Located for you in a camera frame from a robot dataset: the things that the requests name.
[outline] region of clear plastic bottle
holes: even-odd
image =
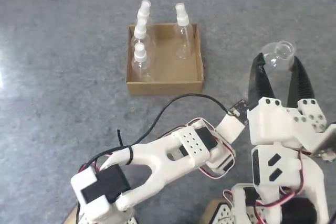
[[[153,81],[151,74],[151,61],[147,56],[145,45],[141,42],[135,44],[134,57],[132,59],[132,69],[137,77],[137,81]]]
[[[264,56],[264,69],[277,98],[286,101],[291,69],[294,63],[296,45],[289,40],[272,42],[261,49]],[[248,99],[250,66],[240,81],[239,88],[243,98]]]
[[[177,24],[174,27],[177,42],[176,54],[181,59],[188,58],[194,48],[194,28],[189,22],[188,14],[183,3],[175,6]]]
[[[143,18],[146,20],[146,28],[147,33],[151,37],[151,39],[155,42],[156,36],[155,36],[155,29],[154,29],[154,21],[150,16],[150,9],[151,9],[151,2],[149,0],[143,0],[141,2],[140,9],[138,10],[137,14],[137,20],[135,23],[138,23],[139,18]]]
[[[147,34],[146,20],[139,18],[134,29],[134,35],[131,40],[132,49],[134,51],[134,46],[136,43],[143,43],[146,46],[146,50],[152,50],[154,47],[150,36]]]

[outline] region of open cardboard box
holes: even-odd
[[[131,61],[133,50],[131,39],[134,25],[129,26],[128,32],[128,60],[126,84],[131,94],[183,94],[200,93],[203,85],[203,63],[200,50],[200,34],[198,27],[194,27],[193,53],[186,60],[176,56],[176,40],[174,39],[174,23],[154,25],[156,49],[154,64],[154,82],[136,81],[132,71]]]

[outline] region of gray carpet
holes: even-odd
[[[171,98],[132,97],[125,85],[127,25],[141,0],[0,0],[0,223],[61,223],[75,204],[70,179],[92,155],[144,133]],[[336,119],[336,0],[150,0],[157,22],[174,22],[184,2],[201,31],[204,93],[226,106],[263,45],[293,38],[322,110]],[[153,133],[223,113],[199,98],[176,102]],[[196,223],[212,198],[251,182],[249,133],[234,143],[225,178],[193,172],[136,207],[144,223]],[[336,208],[335,164],[319,161],[329,211]],[[148,169],[128,167],[132,185]]]

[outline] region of white robotic arm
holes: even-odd
[[[235,223],[251,224],[257,217],[260,224],[327,224],[323,171],[308,155],[335,159],[336,125],[327,125],[297,57],[287,108],[276,99],[264,64],[261,53],[251,68],[247,117],[256,145],[251,152],[253,184],[232,189]],[[296,197],[301,193],[306,198]]]
[[[234,165],[235,152],[229,142],[244,127],[233,115],[226,115],[216,129],[198,118],[153,142],[133,145],[131,152],[129,148],[113,152],[98,174],[89,167],[71,179],[85,218],[124,224],[134,215],[133,206],[195,169],[202,167],[217,177],[224,176]],[[152,171],[147,181],[134,189],[119,167],[130,159],[130,165],[147,165]]]

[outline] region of white spray nozzle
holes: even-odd
[[[187,26],[189,25],[189,17],[187,11],[185,10],[185,6],[183,3],[178,3],[175,5],[176,15],[177,15],[177,23],[179,26]]]
[[[143,43],[138,42],[135,44],[134,58],[137,62],[145,62],[147,60],[147,52]]]
[[[136,24],[137,25],[135,26],[135,29],[134,29],[134,36],[137,39],[143,39],[144,37],[146,37],[147,20],[145,20],[144,18],[139,18]]]
[[[148,19],[151,8],[151,2],[149,0],[143,0],[141,2],[140,9],[138,10],[137,18]]]

